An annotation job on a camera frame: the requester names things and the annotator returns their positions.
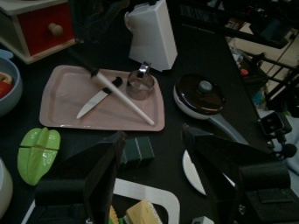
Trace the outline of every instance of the white bowl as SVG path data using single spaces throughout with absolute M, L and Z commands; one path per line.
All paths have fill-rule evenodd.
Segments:
M 12 57 L 13 55 L 8 51 L 0 49 L 0 72 L 9 74 L 13 77 L 13 89 L 0 99 L 0 116 L 4 116 L 13 109 L 24 90 L 19 69 L 15 63 L 9 60 Z
M 13 181 L 8 170 L 5 169 L 5 164 L 0 158 L 0 220 L 5 214 L 5 210 L 9 206 L 11 199 L 13 195 Z

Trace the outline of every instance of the white container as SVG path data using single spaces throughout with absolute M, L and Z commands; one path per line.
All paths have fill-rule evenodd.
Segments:
M 158 71 L 171 69 L 178 52 L 166 1 L 139 4 L 125 14 L 125 27 L 133 33 L 128 58 L 148 61 Z

